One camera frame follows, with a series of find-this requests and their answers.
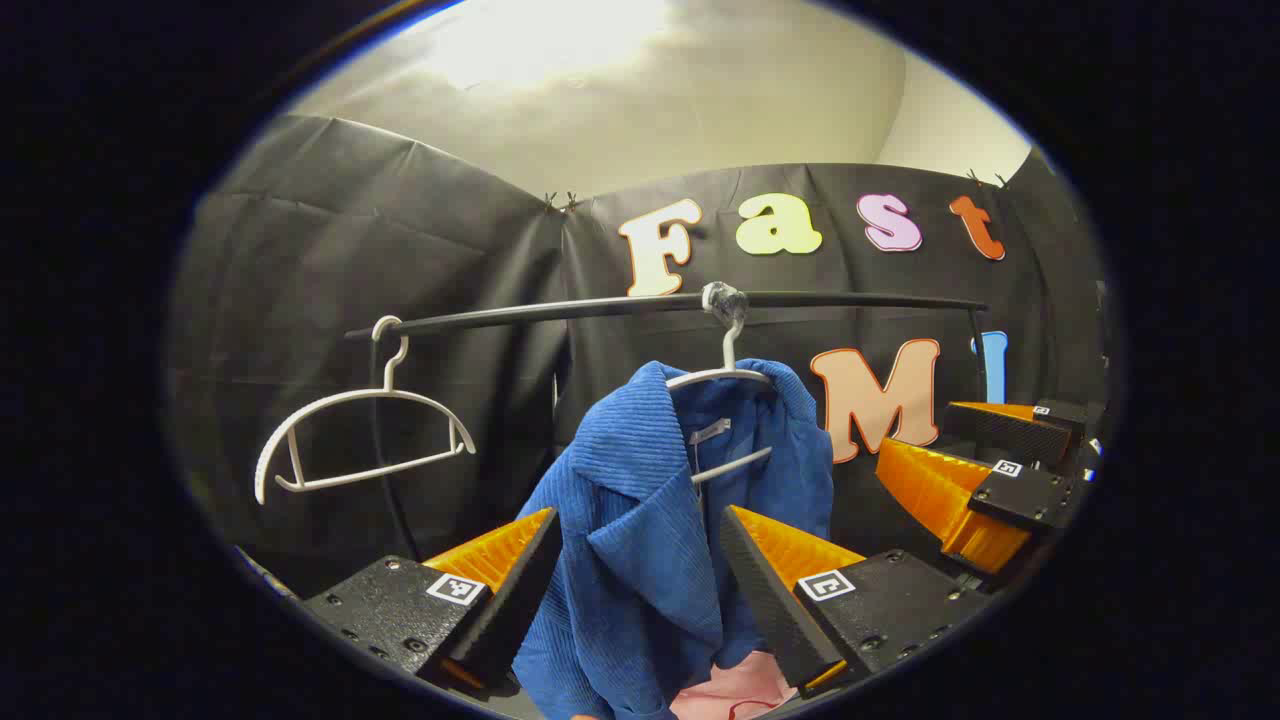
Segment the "white hanger with taped hook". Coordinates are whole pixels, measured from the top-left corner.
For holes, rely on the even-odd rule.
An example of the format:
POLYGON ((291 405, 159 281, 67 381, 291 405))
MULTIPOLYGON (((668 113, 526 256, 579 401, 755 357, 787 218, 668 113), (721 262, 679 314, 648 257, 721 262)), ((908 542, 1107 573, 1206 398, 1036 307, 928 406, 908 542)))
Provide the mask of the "white hanger with taped hook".
MULTIPOLYGON (((687 387, 723 379, 750 380, 767 389, 772 389, 774 387, 773 380, 768 375, 739 366, 735 343, 745 327, 748 309, 748 296, 742 291, 736 290, 724 282, 714 281, 701 288, 701 310, 713 315, 724 327, 724 334, 721 341, 723 363, 722 366, 718 368, 692 372, 667 380, 666 388, 669 393, 675 395, 687 387)), ((696 471, 691 474, 691 483, 700 487, 709 480, 760 461, 764 457, 768 457, 772 452, 773 448, 771 446, 765 446, 764 448, 748 454, 744 457, 707 469, 705 471, 696 471)))

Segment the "black clothes rack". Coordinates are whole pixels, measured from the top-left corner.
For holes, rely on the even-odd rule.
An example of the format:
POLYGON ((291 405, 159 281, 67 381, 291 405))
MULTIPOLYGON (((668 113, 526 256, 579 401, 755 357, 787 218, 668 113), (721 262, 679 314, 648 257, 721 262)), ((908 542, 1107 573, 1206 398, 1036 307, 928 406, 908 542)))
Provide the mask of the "black clothes rack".
POLYGON ((980 336, 979 315, 989 310, 989 305, 972 300, 915 297, 886 293, 849 293, 814 291, 760 291, 732 292, 732 297, 704 300, 699 292, 672 293, 662 296, 605 297, 561 301, 549 304, 525 304, 509 307, 494 307, 471 313, 456 313, 429 316, 407 322, 389 320, 384 329, 401 340, 439 332, 470 331, 488 327, 526 325, 540 322, 573 322, 584 318, 631 316, 654 313, 713 313, 721 306, 728 310, 799 310, 812 307, 841 309, 893 309, 893 310, 955 310, 966 314, 969 340, 977 352, 973 361, 975 383, 969 391, 970 398, 987 400, 987 389, 992 387, 991 374, 986 365, 986 346, 980 336))

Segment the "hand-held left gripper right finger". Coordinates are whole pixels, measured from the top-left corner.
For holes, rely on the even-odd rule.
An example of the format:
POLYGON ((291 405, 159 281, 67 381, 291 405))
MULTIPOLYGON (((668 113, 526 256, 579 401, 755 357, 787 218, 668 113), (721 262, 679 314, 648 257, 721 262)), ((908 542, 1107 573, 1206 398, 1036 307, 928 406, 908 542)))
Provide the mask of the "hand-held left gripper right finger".
POLYGON ((724 509, 719 543, 756 629, 803 698, 915 659, 991 603, 905 551, 861 556, 740 506, 724 509))

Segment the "pink laundry hamper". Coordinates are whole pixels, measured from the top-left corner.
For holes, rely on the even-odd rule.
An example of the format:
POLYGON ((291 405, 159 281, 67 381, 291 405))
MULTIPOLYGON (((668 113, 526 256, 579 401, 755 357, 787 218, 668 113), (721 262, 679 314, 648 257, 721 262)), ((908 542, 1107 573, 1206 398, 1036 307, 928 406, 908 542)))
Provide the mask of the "pink laundry hamper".
POLYGON ((774 655, 753 651, 733 667, 713 666, 709 680, 681 691, 669 708, 677 720, 753 720, 796 696, 774 655))

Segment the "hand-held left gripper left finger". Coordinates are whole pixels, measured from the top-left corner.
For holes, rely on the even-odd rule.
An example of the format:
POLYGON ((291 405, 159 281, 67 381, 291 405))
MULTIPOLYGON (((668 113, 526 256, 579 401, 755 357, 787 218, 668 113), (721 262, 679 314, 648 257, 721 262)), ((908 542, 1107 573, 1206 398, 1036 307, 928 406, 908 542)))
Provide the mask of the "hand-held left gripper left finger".
POLYGON ((404 675, 490 693, 507 683, 561 548, 559 514, 544 507, 426 561, 379 559, 303 606, 404 675))

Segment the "plain white plastic hanger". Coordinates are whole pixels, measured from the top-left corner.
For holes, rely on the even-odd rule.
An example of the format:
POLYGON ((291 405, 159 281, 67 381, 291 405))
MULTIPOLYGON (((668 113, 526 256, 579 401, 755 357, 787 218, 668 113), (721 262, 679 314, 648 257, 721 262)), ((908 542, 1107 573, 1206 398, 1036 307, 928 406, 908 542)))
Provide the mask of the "plain white plastic hanger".
POLYGON ((255 502, 262 507, 266 505, 266 489, 269 483, 274 483, 276 487, 284 489, 293 495, 305 495, 319 492, 324 489, 352 486, 365 480, 378 479, 393 475, 396 473, 407 471, 416 468, 422 468, 428 464, 439 462, 449 457, 457 457, 462 454, 475 455, 477 452, 477 446, 470 433, 468 428, 462 423, 461 418, 453 413, 444 404, 435 401, 424 395, 401 389, 396 386, 396 370, 407 359, 410 354, 410 338, 402 336, 398 341, 398 347, 396 354, 393 354, 383 365, 381 369, 381 382, 376 387, 365 389, 349 389, 335 395, 328 395, 321 398, 316 398, 287 415, 275 428, 273 428, 270 436, 260 450, 259 457, 253 466, 253 482, 252 492, 255 502), (305 475, 302 468, 300 442, 297 438, 297 430, 300 424, 317 415, 319 413, 335 407, 344 404, 353 404, 360 401, 380 401, 380 400, 396 400, 406 401, 410 404, 416 404, 424 407, 430 407, 439 414, 442 414, 445 420, 445 433, 447 433, 447 450, 439 454, 430 454, 422 457, 416 457, 403 462, 393 462, 380 465, 374 469, 367 469, 362 471, 346 473, 338 477, 308 479, 305 475), (268 470, 270 469, 271 460, 275 452, 282 447, 287 447, 288 459, 291 462, 292 477, 287 478, 280 474, 270 477, 268 470))

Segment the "blue corduroy jacket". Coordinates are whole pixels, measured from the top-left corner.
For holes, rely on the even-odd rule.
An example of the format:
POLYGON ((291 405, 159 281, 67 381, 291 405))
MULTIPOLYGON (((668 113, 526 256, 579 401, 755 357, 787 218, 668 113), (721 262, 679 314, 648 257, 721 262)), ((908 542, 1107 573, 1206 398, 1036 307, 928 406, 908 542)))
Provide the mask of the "blue corduroy jacket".
POLYGON ((521 515, 562 550, 513 662, 547 720, 677 720, 681 691, 767 648, 721 550, 728 506, 829 537, 833 450, 796 372, 769 360, 680 389, 652 361, 594 404, 521 515))

